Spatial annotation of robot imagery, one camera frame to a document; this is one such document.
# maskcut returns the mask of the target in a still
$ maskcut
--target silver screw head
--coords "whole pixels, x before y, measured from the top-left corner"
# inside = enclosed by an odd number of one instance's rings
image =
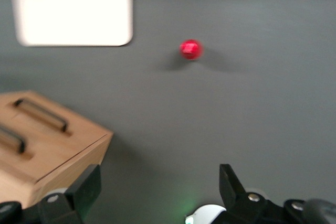
[[[253,201],[253,202],[258,202],[260,201],[260,197],[256,194],[249,194],[248,195],[248,199]]]
[[[50,197],[47,199],[47,202],[48,202],[48,203],[53,203],[53,202],[55,202],[57,199],[58,199],[58,195],[53,195],[53,196],[50,196]]]
[[[300,202],[294,201],[292,207],[296,210],[303,211],[303,204]]]

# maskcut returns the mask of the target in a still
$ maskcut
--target screw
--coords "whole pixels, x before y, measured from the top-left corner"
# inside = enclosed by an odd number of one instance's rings
[[[53,203],[58,199],[58,195],[51,196],[47,199],[48,203]]]
[[[11,205],[5,205],[2,208],[0,208],[0,213],[2,214],[3,212],[6,212],[12,208]]]
[[[300,202],[294,201],[292,207],[296,210],[303,211],[303,204]]]
[[[254,201],[254,202],[260,201],[260,197],[256,194],[249,194],[248,199],[251,200],[251,201]]]

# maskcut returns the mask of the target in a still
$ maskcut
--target red ball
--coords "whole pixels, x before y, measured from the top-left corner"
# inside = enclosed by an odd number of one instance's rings
[[[180,52],[187,60],[196,60],[202,55],[203,47],[199,41],[189,39],[180,45]]]

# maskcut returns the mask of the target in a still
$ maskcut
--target black handle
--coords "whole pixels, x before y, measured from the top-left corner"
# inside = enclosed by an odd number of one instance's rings
[[[51,124],[55,124],[55,121],[58,121],[58,124],[60,124],[60,129],[62,132],[66,132],[68,128],[68,122],[63,119],[62,117],[50,112],[49,110],[43,108],[42,106],[29,101],[26,98],[18,99],[14,102],[15,107],[20,107],[23,110],[28,111],[29,113],[35,115],[36,117],[40,119],[44,119],[49,121]]]
[[[2,136],[0,137],[0,139],[2,139],[3,141],[6,141],[7,143],[9,143],[8,141],[10,140],[14,140],[15,142],[17,142],[18,143],[18,149],[17,149],[18,153],[21,154],[25,151],[26,141],[22,136],[18,135],[12,130],[9,130],[1,125],[0,125],[0,136]]]

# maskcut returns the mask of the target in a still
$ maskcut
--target wooden drawer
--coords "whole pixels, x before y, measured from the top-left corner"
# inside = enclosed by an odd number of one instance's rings
[[[100,164],[113,132],[33,92],[0,95],[0,202],[24,207]]]

